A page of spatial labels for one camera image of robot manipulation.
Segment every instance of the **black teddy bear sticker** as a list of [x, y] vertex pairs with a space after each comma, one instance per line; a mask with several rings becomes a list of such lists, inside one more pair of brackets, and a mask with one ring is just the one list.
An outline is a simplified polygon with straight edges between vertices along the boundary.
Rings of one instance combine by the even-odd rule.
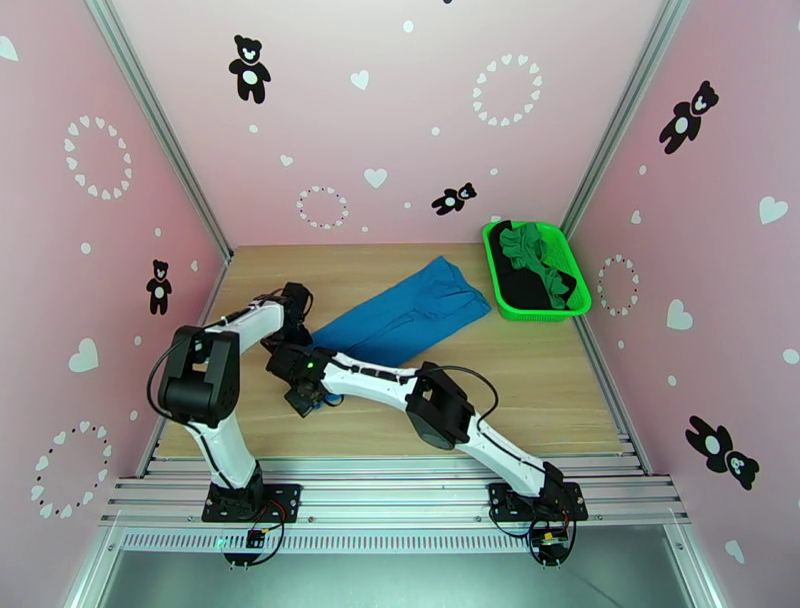
[[237, 88], [239, 97], [247, 101], [250, 93], [253, 94], [253, 101], [263, 103], [265, 91], [264, 83], [270, 82], [272, 78], [269, 70], [264, 64], [259, 62], [261, 56], [261, 43], [258, 40], [245, 38], [237, 34], [233, 37], [236, 42], [236, 49], [239, 52], [239, 59], [234, 59], [228, 66], [231, 74], [237, 74]]
[[461, 211], [464, 208], [464, 203], [476, 196], [478, 196], [478, 193], [475, 192], [475, 188], [472, 187], [470, 182], [467, 182], [460, 190], [445, 189], [444, 196], [440, 196], [433, 201], [431, 207], [436, 209], [437, 215], [446, 215], [451, 211]]
[[760, 467], [754, 459], [733, 449], [728, 429], [720, 425], [715, 431], [697, 416], [689, 418], [689, 423], [697, 432], [687, 429], [686, 439], [689, 445], [706, 457], [706, 466], [715, 473], [730, 471], [745, 490], [752, 490]]
[[681, 144], [688, 137], [691, 141], [700, 132], [702, 115], [717, 105], [719, 95], [714, 91], [708, 80], [703, 81], [697, 93], [694, 94], [691, 102], [681, 101], [673, 108], [675, 117], [669, 121], [661, 131], [658, 141], [662, 144], [667, 142], [664, 152], [672, 154], [681, 147]]
[[172, 293], [172, 285], [167, 280], [169, 264], [153, 260], [153, 278], [147, 283], [150, 292], [150, 314], [167, 314], [167, 296]]

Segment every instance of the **metal bracket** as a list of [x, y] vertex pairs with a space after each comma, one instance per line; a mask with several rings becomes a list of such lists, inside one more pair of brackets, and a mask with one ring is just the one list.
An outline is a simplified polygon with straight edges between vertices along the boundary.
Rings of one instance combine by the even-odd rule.
[[303, 486], [299, 484], [264, 484], [264, 508], [258, 518], [242, 518], [224, 499], [221, 500], [218, 490], [211, 486], [203, 508], [203, 521], [206, 523], [245, 523], [264, 522], [293, 524], [297, 522], [297, 509], [300, 506], [300, 493]]
[[570, 513], [570, 519], [575, 521], [586, 521], [589, 519], [589, 512], [586, 510], [586, 503], [583, 500], [581, 488], [577, 483], [565, 481], [563, 488], [566, 492], [561, 492], [552, 504], [545, 505], [538, 498], [520, 496], [511, 489], [507, 483], [490, 483], [489, 503], [492, 519], [496, 522], [531, 522], [534, 519], [545, 521], [548, 512], [552, 513], [551, 521], [560, 521], [560, 511], [565, 510]]

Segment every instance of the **pink wallpaper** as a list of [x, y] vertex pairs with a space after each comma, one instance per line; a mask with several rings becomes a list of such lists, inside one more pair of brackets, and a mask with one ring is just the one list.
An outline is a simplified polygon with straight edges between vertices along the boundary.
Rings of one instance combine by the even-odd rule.
[[793, 0], [694, 2], [573, 239], [648, 455], [741, 608], [800, 597], [799, 30]]
[[560, 223], [660, 4], [114, 0], [234, 246]]
[[64, 601], [134, 472], [147, 372], [221, 258], [82, 2], [3, 4], [0, 91], [0, 603], [42, 608]]

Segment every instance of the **robotic arm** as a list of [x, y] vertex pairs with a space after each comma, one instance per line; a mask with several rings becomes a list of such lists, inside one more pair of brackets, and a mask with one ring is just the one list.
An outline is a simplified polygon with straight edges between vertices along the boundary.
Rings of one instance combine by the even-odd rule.
[[[264, 515], [268, 492], [276, 491], [275, 486], [264, 486], [261, 468], [244, 443], [234, 412], [239, 358], [260, 341], [271, 353], [267, 371], [287, 382], [285, 398], [300, 416], [310, 414], [331, 395], [363, 397], [405, 412], [420, 439], [439, 449], [458, 449], [507, 482], [510, 488], [490, 486], [492, 504], [502, 502], [506, 513], [515, 514], [503, 521], [526, 517], [534, 522], [563, 521], [561, 536], [554, 537], [548, 526], [537, 537], [545, 558], [537, 561], [545, 565], [563, 561], [568, 550], [566, 555], [563, 550], [548, 553], [544, 545], [566, 539], [568, 519], [588, 518], [580, 488], [564, 482], [556, 467], [524, 452], [476, 414], [466, 393], [445, 373], [462, 368], [428, 362], [420, 368], [389, 368], [309, 348], [311, 336], [303, 321], [311, 294], [297, 283], [287, 283], [279, 291], [255, 298], [211, 326], [181, 327], [162, 356], [167, 363], [159, 407], [154, 409], [186, 426], [209, 464], [212, 483], [204, 521], [257, 521]], [[292, 488], [297, 487], [277, 491], [296, 494]], [[287, 514], [283, 515], [281, 521], [286, 520]], [[288, 515], [296, 517], [294, 505]], [[532, 547], [533, 530], [531, 523]]]

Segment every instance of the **blue towel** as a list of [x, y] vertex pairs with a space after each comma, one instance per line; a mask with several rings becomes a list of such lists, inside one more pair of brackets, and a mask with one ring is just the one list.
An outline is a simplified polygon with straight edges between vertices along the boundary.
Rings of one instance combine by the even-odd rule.
[[314, 346], [399, 367], [490, 310], [480, 291], [443, 257], [359, 304], [312, 336]]

